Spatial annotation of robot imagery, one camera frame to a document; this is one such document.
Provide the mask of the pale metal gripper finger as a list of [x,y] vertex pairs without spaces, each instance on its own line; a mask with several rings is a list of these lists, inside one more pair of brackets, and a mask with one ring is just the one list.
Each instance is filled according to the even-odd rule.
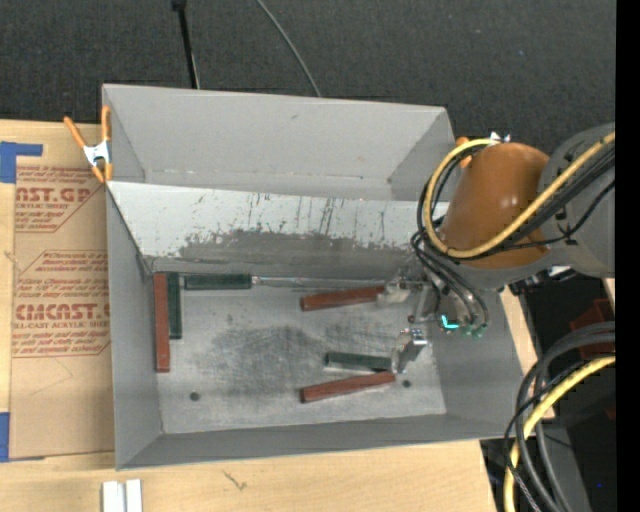
[[391,306],[406,302],[413,293],[415,285],[406,279],[387,282],[376,295],[377,306]]
[[420,328],[403,329],[396,338],[391,351],[391,371],[404,373],[409,363],[415,362],[420,352],[429,345]]

